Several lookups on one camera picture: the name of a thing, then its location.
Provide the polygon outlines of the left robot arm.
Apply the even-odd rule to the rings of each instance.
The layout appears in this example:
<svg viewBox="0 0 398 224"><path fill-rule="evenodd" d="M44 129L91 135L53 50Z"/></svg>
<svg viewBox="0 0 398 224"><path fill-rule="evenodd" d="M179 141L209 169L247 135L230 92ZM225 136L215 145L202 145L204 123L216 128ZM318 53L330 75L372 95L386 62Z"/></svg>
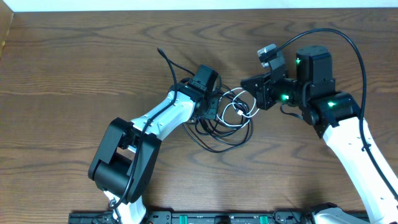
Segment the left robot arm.
<svg viewBox="0 0 398 224"><path fill-rule="evenodd" d="M176 83L154 109L130 121L110 122L89 166L88 177L109 199L115 223L141 223L147 213L142 194L162 141L196 114L207 114L219 81Z"/></svg>

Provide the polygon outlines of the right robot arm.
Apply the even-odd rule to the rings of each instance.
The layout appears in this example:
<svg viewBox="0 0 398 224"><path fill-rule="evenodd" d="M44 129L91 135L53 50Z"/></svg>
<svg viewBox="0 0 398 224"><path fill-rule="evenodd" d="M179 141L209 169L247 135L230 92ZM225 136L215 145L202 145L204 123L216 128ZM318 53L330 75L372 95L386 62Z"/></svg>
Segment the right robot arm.
<svg viewBox="0 0 398 224"><path fill-rule="evenodd" d="M298 107L298 118L311 125L336 154L365 206L370 223L397 223L397 176L378 149L369 126L360 120L355 99L336 91L332 58L324 46L296 52L296 77L288 78L285 58L274 44L257 55L269 72L241 81L260 110L275 104Z"/></svg>

